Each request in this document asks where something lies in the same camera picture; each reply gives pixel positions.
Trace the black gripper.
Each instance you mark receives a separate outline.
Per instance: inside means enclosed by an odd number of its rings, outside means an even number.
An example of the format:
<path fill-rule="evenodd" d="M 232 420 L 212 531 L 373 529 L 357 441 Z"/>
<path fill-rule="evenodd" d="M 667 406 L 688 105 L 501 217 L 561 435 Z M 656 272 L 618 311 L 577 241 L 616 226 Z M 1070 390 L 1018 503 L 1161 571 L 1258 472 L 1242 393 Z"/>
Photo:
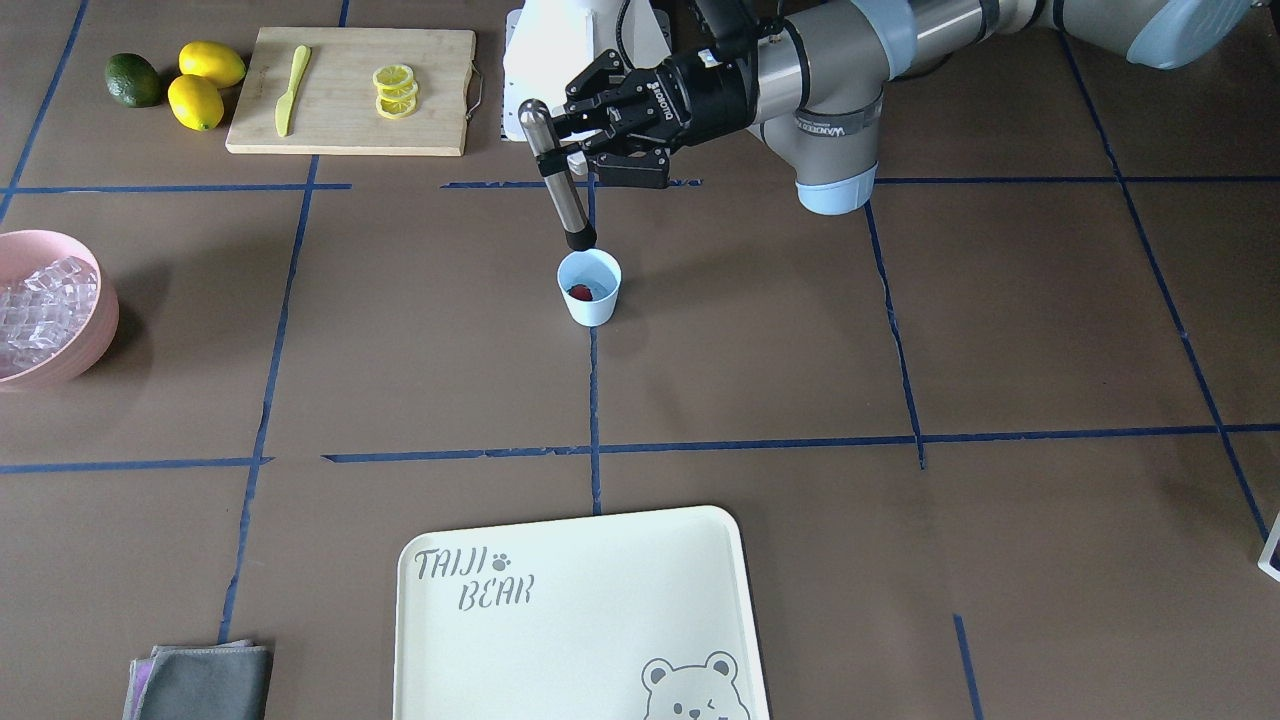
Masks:
<path fill-rule="evenodd" d="M 570 169 L 609 187 L 666 190 L 672 150 L 748 128 L 756 118 L 754 56 L 709 67 L 681 53 L 653 68 L 605 50 L 566 86 L 552 133 L 568 140 Z M 603 133 L 596 142 L 591 135 Z"/>

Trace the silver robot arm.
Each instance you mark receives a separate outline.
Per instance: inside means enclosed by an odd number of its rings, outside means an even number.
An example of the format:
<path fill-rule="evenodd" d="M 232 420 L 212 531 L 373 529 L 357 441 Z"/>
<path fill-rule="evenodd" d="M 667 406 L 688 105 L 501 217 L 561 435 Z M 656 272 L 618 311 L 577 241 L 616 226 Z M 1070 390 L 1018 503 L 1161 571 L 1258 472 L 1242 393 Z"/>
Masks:
<path fill-rule="evenodd" d="M 518 122 L 562 217 L 579 152 L 608 184 L 662 190 L 684 147 L 751 131 L 796 173 L 813 213 L 870 197 L 884 87 L 908 72 L 1027 28 L 1062 32 L 1129 63 L 1184 67 L 1220 44 L 1248 1 L 828 1 L 762 19 L 746 1 L 695 1 L 710 45 L 634 67 L 602 53 L 564 87 L 558 113 L 535 99 Z"/>

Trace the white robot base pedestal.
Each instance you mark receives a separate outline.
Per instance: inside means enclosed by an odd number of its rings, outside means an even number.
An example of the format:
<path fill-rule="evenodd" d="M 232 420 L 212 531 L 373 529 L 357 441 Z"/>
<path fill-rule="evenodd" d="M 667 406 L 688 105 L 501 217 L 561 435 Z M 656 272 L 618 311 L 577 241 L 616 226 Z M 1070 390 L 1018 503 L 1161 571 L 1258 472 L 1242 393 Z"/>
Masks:
<path fill-rule="evenodd" d="M 631 63 L 653 67 L 672 54 L 667 12 L 650 1 L 525 1 L 506 18 L 502 81 L 502 137 L 526 141 L 518 106 L 539 99 L 550 109 L 564 104 L 568 82 L 607 50 L 618 47 Z"/>

